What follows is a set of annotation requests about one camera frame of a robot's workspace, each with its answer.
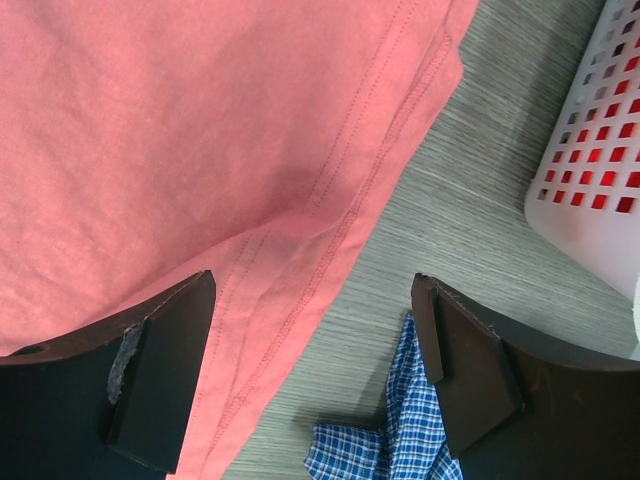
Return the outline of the salmon pink t shirt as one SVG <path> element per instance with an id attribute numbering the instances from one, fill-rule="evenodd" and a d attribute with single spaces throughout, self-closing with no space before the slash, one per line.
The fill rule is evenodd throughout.
<path id="1" fill-rule="evenodd" d="M 176 475 L 220 478 L 455 90 L 473 1 L 5 1 L 1 349 L 217 284 Z"/>

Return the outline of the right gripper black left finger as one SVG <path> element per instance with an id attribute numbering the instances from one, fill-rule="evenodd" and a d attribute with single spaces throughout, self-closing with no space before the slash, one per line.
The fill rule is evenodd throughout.
<path id="1" fill-rule="evenodd" d="M 5 479 L 163 479 L 177 470 L 216 299 L 203 271 L 1 360 Z"/>

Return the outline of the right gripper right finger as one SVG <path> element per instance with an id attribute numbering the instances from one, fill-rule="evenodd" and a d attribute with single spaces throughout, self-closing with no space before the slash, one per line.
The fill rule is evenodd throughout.
<path id="1" fill-rule="evenodd" d="M 412 310 L 467 479 L 635 479 L 639 364 L 571 344 L 417 274 Z"/>

